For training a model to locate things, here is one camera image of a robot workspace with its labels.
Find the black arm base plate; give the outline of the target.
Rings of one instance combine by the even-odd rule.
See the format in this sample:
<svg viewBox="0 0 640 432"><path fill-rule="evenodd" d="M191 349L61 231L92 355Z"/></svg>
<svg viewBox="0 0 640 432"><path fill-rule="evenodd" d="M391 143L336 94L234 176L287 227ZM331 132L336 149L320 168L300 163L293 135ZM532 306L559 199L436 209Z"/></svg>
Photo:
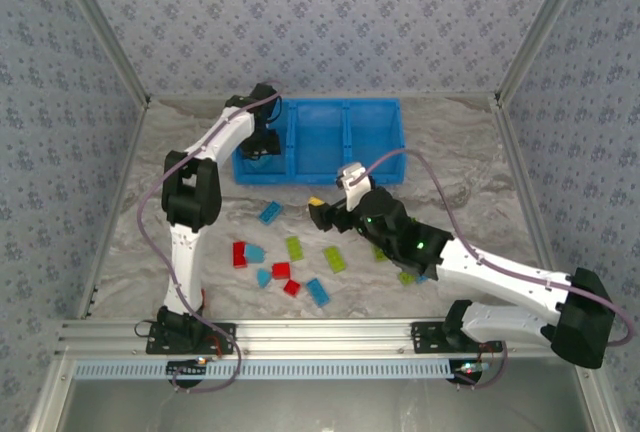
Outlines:
<svg viewBox="0 0 640 432"><path fill-rule="evenodd" d="M188 328L171 330L151 325L147 338L149 355L231 355L234 347L224 334L196 321Z"/></svg>
<svg viewBox="0 0 640 432"><path fill-rule="evenodd" d="M444 321L413 322L410 336L416 354L502 352L500 341L479 342Z"/></svg>

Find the blue three-compartment bin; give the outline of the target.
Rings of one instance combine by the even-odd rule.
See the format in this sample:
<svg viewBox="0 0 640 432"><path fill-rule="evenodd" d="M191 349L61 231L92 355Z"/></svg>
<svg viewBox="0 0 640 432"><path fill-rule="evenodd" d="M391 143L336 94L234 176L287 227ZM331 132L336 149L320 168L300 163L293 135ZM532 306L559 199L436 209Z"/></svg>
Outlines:
<svg viewBox="0 0 640 432"><path fill-rule="evenodd" d="M400 101L391 98L285 99L270 125L281 154L267 171L252 171L239 150L232 157L240 185L331 185L349 163L369 167L405 146Z"/></svg>

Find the small control board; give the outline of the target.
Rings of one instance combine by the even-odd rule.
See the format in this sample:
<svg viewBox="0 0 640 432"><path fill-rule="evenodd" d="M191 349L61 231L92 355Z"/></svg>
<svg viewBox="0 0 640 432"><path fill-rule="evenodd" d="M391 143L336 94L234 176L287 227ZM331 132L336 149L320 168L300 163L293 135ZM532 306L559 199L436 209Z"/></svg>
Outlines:
<svg viewBox="0 0 640 432"><path fill-rule="evenodd" d="M451 359L449 366L453 376L448 381L455 385L467 387L476 386L483 373L489 368L488 363L464 359Z"/></svg>
<svg viewBox="0 0 640 432"><path fill-rule="evenodd" d="M167 380L180 388L192 388L200 384L206 374L207 363L204 359L169 361L165 366Z"/></svg>

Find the blue two-by-four lego brick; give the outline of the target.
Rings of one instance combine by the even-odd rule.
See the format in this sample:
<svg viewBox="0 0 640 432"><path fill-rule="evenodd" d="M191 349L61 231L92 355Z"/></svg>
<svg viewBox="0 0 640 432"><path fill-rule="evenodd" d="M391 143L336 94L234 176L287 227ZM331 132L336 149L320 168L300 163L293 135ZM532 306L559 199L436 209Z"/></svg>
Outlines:
<svg viewBox="0 0 640 432"><path fill-rule="evenodd" d="M308 281L306 288L317 307L322 308L330 302L329 294L317 278Z"/></svg>
<svg viewBox="0 0 640 432"><path fill-rule="evenodd" d="M283 206L276 201L271 201L259 214L258 219L264 225L272 224L281 214Z"/></svg>

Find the metal sheet panel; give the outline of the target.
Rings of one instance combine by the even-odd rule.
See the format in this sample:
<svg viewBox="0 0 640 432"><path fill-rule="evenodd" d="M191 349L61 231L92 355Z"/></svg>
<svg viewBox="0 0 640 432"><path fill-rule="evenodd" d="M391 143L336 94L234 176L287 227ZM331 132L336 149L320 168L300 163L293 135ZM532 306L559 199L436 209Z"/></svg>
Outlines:
<svg viewBox="0 0 640 432"><path fill-rule="evenodd" d="M484 389L421 378L306 377L320 361L254 361L229 388L181 394L150 361L73 360L49 374L27 432L627 432L600 372L514 356Z"/></svg>

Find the aluminium frame cross rail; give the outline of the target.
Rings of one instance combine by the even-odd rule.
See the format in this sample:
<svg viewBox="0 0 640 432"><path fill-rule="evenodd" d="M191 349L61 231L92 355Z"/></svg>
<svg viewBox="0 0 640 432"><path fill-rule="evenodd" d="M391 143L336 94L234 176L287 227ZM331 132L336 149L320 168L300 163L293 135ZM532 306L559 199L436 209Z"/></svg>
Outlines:
<svg viewBox="0 0 640 432"><path fill-rule="evenodd" d="M415 357L414 318L234 319L236 341L248 359ZM74 358L139 358L150 325L134 319L62 323L54 353Z"/></svg>

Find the aluminium side rail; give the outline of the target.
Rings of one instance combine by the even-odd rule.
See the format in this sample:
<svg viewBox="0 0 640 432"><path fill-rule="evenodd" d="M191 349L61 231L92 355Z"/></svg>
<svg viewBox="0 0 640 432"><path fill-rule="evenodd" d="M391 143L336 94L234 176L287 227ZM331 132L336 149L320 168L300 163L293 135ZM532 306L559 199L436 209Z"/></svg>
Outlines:
<svg viewBox="0 0 640 432"><path fill-rule="evenodd" d="M490 106L503 153L514 179L535 263L527 265L498 258L493 262L507 275L508 298L542 321L555 325L560 318L559 309L568 296L567 274L557 267L556 260L552 257L548 234L544 230L539 207L535 203L530 179L508 114L494 99L490 101Z"/></svg>
<svg viewBox="0 0 640 432"><path fill-rule="evenodd" d="M98 243L96 255L91 263L85 287L83 289L83 294L79 302L78 311L76 313L76 318L79 320L84 320L91 315L93 296L97 289L97 286L99 285L103 263L108 256L111 239L119 220L119 214L126 192L127 180L132 168L132 164L134 162L136 150L138 148L144 125L144 120L149 109L149 103L150 100L147 100L141 106L140 115L137 119L132 133L131 141L125 155L123 167L116 186L115 195L111 202L109 214L107 215L106 226Z"/></svg>

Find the thin aluminium table edge rail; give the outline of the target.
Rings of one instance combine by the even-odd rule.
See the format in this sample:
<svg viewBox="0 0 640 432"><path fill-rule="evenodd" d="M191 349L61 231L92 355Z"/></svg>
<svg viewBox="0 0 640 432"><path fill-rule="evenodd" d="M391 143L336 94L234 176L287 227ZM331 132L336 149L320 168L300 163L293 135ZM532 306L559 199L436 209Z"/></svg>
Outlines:
<svg viewBox="0 0 640 432"><path fill-rule="evenodd" d="M234 95L234 92L223 95L216 94L196 94L196 93L183 93L183 94L156 94L151 95L151 100L161 101L208 101L208 100L226 100ZM283 98L293 99L334 99L334 98L460 98L460 99L473 99L473 100L487 100L489 102L495 101L495 91L471 91L471 92L365 92L365 93L348 93L345 91L334 93L311 93L311 92L280 92Z"/></svg>

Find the aluminium corner post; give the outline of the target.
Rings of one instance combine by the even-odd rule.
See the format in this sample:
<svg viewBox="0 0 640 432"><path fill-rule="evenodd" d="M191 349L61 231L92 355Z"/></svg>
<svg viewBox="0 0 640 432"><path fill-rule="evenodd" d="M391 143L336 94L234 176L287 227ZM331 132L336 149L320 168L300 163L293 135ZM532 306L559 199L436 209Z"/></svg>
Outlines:
<svg viewBox="0 0 640 432"><path fill-rule="evenodd" d="M496 102L499 107L506 107L512 100L568 1L543 0L514 59L507 69L504 79L495 92Z"/></svg>
<svg viewBox="0 0 640 432"><path fill-rule="evenodd" d="M89 23L95 37L106 56L115 67L120 80L124 84L137 105L146 107L149 97L138 75L120 45L114 29L102 11L97 0L75 0L82 14Z"/></svg>

